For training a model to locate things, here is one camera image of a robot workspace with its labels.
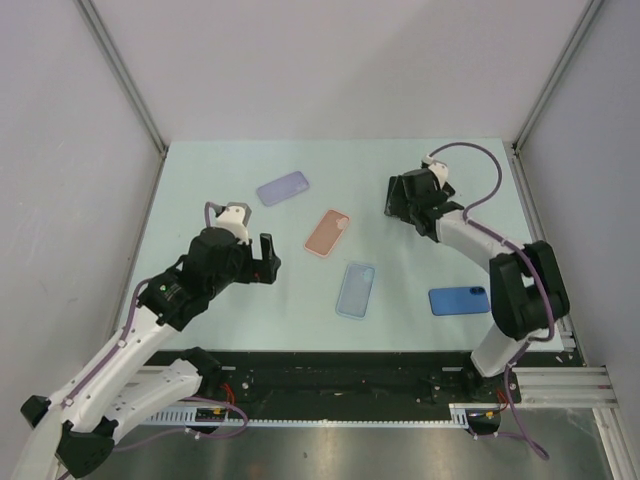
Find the pink phone case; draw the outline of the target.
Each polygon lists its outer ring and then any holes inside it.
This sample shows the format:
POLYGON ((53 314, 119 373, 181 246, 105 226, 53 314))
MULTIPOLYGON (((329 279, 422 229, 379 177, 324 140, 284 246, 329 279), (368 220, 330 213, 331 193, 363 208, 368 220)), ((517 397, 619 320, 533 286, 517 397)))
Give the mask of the pink phone case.
POLYGON ((350 223, 350 218, 337 210, 329 209, 323 215, 304 243, 304 249, 321 258, 330 255, 350 223))

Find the lilac phone case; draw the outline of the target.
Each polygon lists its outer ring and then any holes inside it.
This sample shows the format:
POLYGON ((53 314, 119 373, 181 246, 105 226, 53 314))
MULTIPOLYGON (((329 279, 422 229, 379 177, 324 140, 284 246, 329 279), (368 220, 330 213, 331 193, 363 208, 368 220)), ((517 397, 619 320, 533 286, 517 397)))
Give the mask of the lilac phone case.
POLYGON ((264 206, 271 207, 308 190, 309 187, 304 174, 294 171, 258 187, 256 194, 264 206))

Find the light blue phone case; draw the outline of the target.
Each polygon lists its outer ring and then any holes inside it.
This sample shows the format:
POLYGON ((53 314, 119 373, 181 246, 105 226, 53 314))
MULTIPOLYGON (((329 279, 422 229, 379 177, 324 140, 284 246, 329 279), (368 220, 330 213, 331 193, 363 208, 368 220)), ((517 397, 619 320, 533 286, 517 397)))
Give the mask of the light blue phone case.
POLYGON ((365 318, 375 279, 371 265, 350 263, 345 271, 336 302, 336 313, 346 318, 365 318))

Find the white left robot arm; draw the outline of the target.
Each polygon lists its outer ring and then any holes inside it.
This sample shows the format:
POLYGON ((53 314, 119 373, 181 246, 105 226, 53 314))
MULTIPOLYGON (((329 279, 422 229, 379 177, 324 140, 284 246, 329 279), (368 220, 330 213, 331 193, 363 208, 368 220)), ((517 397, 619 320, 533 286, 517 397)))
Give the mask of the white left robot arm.
POLYGON ((205 350, 183 351, 161 373, 137 385, 130 379, 169 339, 204 313, 233 283, 273 284, 281 261, 271 235, 260 236, 254 258, 244 227, 207 227, 187 254, 135 289, 128 318, 96 356, 49 396, 21 407, 32 432, 15 479, 52 479, 58 467, 81 478, 96 470, 133 428, 171 404, 220 390, 222 367, 205 350))

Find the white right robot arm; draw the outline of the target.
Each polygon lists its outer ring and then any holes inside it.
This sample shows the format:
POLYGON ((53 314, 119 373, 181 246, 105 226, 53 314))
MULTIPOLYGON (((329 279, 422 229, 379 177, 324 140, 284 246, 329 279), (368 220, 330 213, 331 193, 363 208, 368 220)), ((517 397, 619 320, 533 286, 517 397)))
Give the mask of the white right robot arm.
POLYGON ((430 168, 389 178, 384 214, 412 225, 422 237, 448 246, 489 275, 494 325, 470 355, 461 376, 463 393, 484 401, 497 389, 496 375, 533 342, 547 342, 570 300, 552 246, 518 243, 472 219, 450 199, 452 187, 430 168))

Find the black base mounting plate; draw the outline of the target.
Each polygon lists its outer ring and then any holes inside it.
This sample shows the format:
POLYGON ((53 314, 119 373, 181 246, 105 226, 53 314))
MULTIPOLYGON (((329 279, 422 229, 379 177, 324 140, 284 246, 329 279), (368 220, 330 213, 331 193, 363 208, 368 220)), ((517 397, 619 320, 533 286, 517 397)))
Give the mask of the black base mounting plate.
POLYGON ((318 410, 330 403, 420 400, 429 405, 493 403, 520 397, 515 374, 485 378, 473 372, 467 352, 327 353, 208 351, 213 373, 201 396, 220 395, 252 409, 299 403, 318 410))

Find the left aluminium frame post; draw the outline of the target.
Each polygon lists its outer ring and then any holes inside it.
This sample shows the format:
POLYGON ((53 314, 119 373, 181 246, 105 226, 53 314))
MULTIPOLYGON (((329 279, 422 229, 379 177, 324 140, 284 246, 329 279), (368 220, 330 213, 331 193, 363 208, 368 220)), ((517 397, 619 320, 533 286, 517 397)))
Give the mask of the left aluminium frame post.
POLYGON ((74 0, 73 4, 154 149, 165 159, 168 145, 97 6, 91 0, 74 0))

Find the aluminium frame post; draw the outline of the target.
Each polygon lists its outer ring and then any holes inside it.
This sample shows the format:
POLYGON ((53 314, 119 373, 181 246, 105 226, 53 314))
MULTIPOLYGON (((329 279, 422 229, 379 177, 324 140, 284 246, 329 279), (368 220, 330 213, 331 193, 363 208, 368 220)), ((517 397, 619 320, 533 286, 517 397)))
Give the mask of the aluminium frame post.
POLYGON ((165 159, 168 145, 97 6, 91 0, 74 0, 73 4, 154 149, 165 159))
POLYGON ((519 155, 526 145, 536 124, 539 122, 551 101, 552 96, 568 72, 580 48, 586 41, 601 11, 607 4, 608 1, 605 0, 589 0, 586 2, 522 126, 519 128, 517 135, 511 143, 511 148, 516 155, 519 155))

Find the right aluminium frame post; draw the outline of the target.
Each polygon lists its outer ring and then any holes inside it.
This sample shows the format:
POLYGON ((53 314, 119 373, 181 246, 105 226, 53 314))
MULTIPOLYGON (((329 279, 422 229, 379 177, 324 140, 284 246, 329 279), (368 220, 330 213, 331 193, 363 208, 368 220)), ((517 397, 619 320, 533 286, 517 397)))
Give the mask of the right aluminium frame post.
POLYGON ((516 155, 519 155, 526 145, 536 124, 539 122, 551 101, 552 96, 568 72, 580 48, 586 41, 601 11, 607 4, 608 1, 605 0, 589 0, 586 2, 522 126, 519 128, 517 135, 511 143, 511 148, 516 155))

